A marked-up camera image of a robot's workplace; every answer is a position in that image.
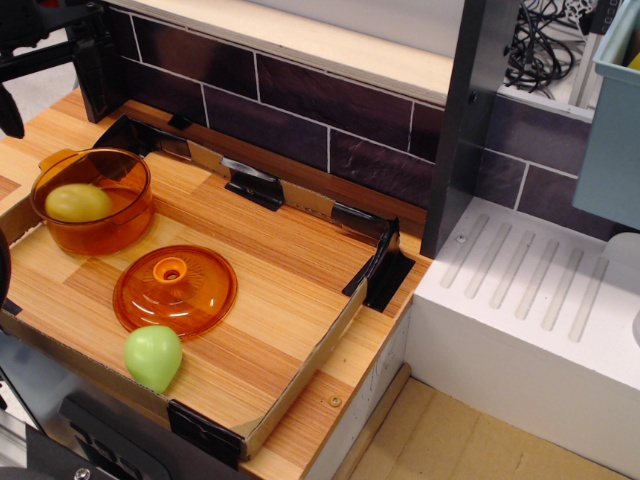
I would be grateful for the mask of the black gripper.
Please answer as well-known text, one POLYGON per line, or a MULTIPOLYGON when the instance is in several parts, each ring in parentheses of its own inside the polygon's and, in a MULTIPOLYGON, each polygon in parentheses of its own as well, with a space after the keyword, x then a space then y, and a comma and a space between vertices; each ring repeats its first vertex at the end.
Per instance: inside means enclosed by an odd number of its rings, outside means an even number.
MULTIPOLYGON (((3 1, 1 80, 14 80, 72 63, 88 119, 101 120, 110 112, 108 73, 113 42, 102 15, 83 19, 86 13, 82 5, 47 7, 36 1, 3 1), (65 28, 69 40, 42 49, 37 47, 51 33, 65 28)), ((9 137, 22 139, 25 135, 18 107, 3 84, 0 85, 0 127, 9 137)))

